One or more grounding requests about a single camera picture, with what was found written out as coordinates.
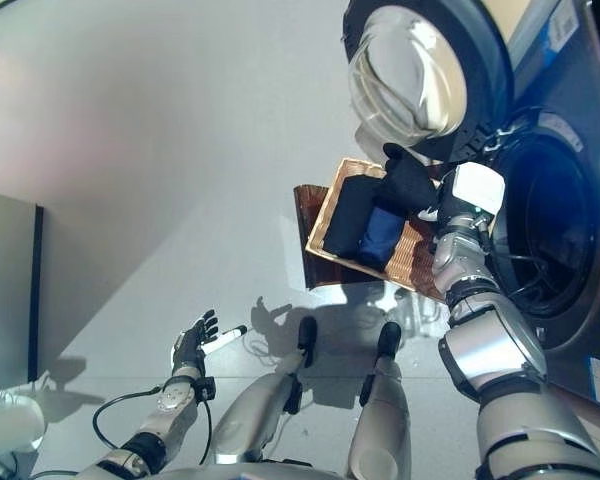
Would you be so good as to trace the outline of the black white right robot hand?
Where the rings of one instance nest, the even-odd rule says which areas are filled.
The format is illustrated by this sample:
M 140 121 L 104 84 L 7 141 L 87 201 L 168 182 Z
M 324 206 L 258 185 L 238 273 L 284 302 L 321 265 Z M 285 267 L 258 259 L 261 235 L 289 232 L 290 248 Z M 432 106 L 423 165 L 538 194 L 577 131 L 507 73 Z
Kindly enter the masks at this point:
M 446 173 L 434 183 L 435 200 L 417 213 L 420 220 L 439 228 L 463 220 L 469 228 L 488 230 L 504 200 L 504 177 L 490 167 L 466 162 Z

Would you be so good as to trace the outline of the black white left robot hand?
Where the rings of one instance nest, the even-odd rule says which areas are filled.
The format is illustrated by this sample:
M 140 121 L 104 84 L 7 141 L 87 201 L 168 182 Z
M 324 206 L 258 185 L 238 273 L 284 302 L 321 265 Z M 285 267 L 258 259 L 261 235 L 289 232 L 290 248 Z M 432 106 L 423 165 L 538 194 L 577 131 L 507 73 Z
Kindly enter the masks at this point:
M 171 350 L 171 376 L 205 376 L 205 359 L 247 333 L 245 325 L 219 331 L 214 309 L 207 310 L 178 335 Z

